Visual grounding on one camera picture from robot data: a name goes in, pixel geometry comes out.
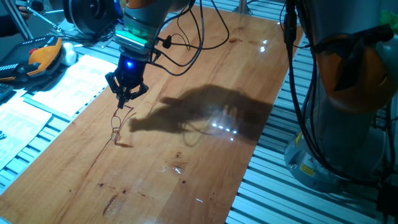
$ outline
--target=wooden board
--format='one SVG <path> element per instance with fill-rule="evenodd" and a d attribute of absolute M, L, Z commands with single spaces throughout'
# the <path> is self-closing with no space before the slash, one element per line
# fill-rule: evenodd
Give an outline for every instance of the wooden board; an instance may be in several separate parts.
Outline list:
<path fill-rule="evenodd" d="M 203 10 L 209 47 L 226 32 L 214 9 Z M 150 90 L 127 104 L 135 109 L 119 144 L 109 142 L 117 100 L 107 88 L 3 193 L 0 216 L 14 224 L 224 223 L 288 61 L 275 21 L 222 15 L 229 41 L 204 50 L 188 73 L 147 66 Z M 189 14 L 180 25 L 197 45 Z M 177 32 L 174 21 L 161 36 Z M 195 49 L 164 51 L 186 62 Z"/>

